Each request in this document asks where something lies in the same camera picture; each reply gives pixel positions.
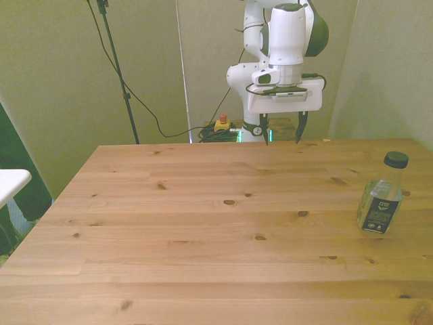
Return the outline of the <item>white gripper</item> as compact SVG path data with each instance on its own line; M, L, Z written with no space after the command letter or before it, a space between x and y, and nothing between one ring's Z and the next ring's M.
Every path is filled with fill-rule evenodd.
M268 113L299 112L295 141L298 143L304 133L308 111L319 110L322 106L323 79L307 79L290 87L276 85L255 85L247 87L246 107L250 113L259 114L260 128L266 145L269 144Z

